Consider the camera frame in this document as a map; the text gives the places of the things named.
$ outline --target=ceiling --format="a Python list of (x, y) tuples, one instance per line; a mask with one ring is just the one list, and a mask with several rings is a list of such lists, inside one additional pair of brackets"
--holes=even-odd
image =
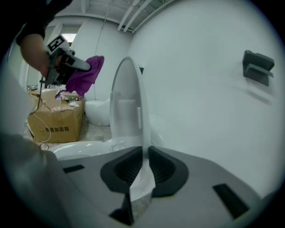
[[(124, 26), (144, 1), (145, 0), (140, 0), (134, 7), (124, 22)], [(129, 31), (136, 29), (151, 13), (161, 7), (164, 2), (166, 3), (168, 1), (171, 2), (172, 0), (152, 0), (131, 23)], [(73, 0), (70, 6), (62, 10), (56, 16), (91, 16), (104, 19), (110, 9), (106, 19), (119, 24), (132, 2), (133, 0)]]

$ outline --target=white cable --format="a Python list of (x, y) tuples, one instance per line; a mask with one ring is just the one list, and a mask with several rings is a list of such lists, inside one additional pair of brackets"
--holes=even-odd
[[(109, 9), (108, 9), (108, 11), (107, 11), (107, 13), (106, 13), (106, 15), (105, 15), (104, 23), (103, 23), (103, 25), (102, 25), (101, 31), (100, 31), (100, 33), (99, 33), (98, 41), (97, 41), (97, 44), (96, 44), (95, 55), (96, 55), (96, 53), (97, 53), (97, 47), (98, 47), (98, 44), (99, 44), (99, 40), (100, 40), (101, 33), (102, 33), (102, 31), (103, 31), (103, 28), (104, 28), (104, 25), (105, 25), (105, 22), (106, 22), (108, 13), (109, 13), (109, 11), (110, 11), (110, 9), (111, 9), (111, 7), (112, 7), (113, 2), (114, 2), (114, 0), (112, 0), (111, 5), (110, 5), (110, 7), (109, 7)], [(94, 87), (94, 98), (95, 98), (95, 100), (96, 100), (95, 84), (93, 85), (93, 87)]]
[(52, 137), (52, 133), (50, 132), (50, 129), (49, 129), (49, 127), (46, 125), (46, 123), (41, 119), (41, 118), (39, 118), (36, 114), (34, 114), (35, 115), (35, 117), (37, 117), (40, 121), (42, 121), (43, 123), (44, 123), (44, 125), (48, 128), (48, 130), (49, 130), (49, 139), (48, 140), (45, 140), (45, 141), (41, 141), (41, 143), (45, 143), (45, 142), (47, 142), (47, 141), (49, 141), (50, 140), (50, 138)]

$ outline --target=cardboard box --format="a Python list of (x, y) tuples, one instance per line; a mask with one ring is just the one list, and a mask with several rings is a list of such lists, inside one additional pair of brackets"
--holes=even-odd
[[(39, 91), (29, 93), (35, 101), (34, 111), (39, 101)], [(51, 138), (46, 143), (76, 142), (79, 140), (82, 127), (84, 100), (72, 101), (76, 102), (79, 107), (71, 107), (65, 100), (61, 100), (59, 106), (55, 98), (56, 94), (56, 90), (44, 89), (42, 91), (39, 109), (28, 117), (30, 130), (35, 141), (39, 143), (49, 139), (49, 130)]]

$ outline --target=toilet lid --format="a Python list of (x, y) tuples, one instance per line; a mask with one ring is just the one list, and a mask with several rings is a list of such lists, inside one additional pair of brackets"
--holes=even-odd
[(110, 95), (112, 138), (135, 137), (141, 146), (151, 144), (147, 97), (142, 74), (130, 57), (124, 58), (115, 74)]

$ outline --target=cable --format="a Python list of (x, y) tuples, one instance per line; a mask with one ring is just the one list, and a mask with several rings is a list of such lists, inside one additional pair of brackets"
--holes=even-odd
[[(95, 55), (96, 55), (96, 53), (97, 53), (97, 47), (98, 47), (98, 44), (99, 44), (99, 40), (100, 40), (101, 33), (102, 33), (102, 31), (103, 31), (103, 28), (104, 28), (104, 25), (105, 25), (105, 22), (106, 22), (108, 13), (109, 13), (109, 11), (110, 11), (112, 5), (113, 5), (113, 2), (114, 2), (114, 0), (112, 0), (111, 5), (110, 5), (110, 7), (109, 7), (109, 9), (108, 9), (108, 11), (107, 11), (107, 13), (106, 13), (106, 15), (105, 15), (104, 23), (103, 23), (103, 26), (102, 26), (101, 31), (100, 31), (100, 33), (99, 33), (98, 41), (97, 41), (97, 44), (96, 44)], [(95, 84), (93, 85), (93, 87), (94, 87), (94, 98), (95, 98), (95, 100), (96, 100)]]
[(40, 107), (40, 101), (41, 101), (41, 88), (42, 88), (43, 83), (41, 82), (41, 87), (40, 87), (40, 96), (39, 96), (39, 102), (37, 104), (37, 109), (35, 111), (33, 111), (32, 113), (30, 113), (30, 115), (34, 114), (36, 111), (39, 110)]
[(45, 141), (41, 141), (41, 143), (45, 143), (45, 142), (47, 142), (47, 141), (50, 140), (50, 138), (52, 137), (52, 133), (51, 133), (49, 127), (47, 126), (47, 124), (46, 124), (41, 118), (39, 118), (36, 114), (34, 114), (34, 116), (37, 117), (40, 121), (42, 121), (42, 122), (44, 123), (44, 125), (45, 125), (45, 126), (48, 128), (48, 130), (49, 130), (49, 139), (48, 139), (48, 140), (45, 140)]

